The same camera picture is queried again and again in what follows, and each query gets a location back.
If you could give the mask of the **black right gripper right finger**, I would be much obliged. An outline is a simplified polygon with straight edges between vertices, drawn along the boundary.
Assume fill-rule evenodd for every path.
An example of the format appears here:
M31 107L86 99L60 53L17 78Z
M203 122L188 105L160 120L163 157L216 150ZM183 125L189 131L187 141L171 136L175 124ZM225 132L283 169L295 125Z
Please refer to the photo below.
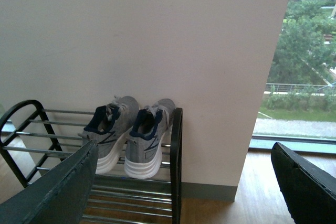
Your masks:
M279 142L271 162L295 223L335 223L335 177Z

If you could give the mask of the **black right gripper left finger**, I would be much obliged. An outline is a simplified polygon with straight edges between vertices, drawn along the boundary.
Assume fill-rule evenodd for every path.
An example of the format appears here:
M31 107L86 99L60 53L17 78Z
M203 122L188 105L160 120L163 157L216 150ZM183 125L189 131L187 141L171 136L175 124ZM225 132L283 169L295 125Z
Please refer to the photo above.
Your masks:
M1 223L79 223L98 160L95 142L1 204Z

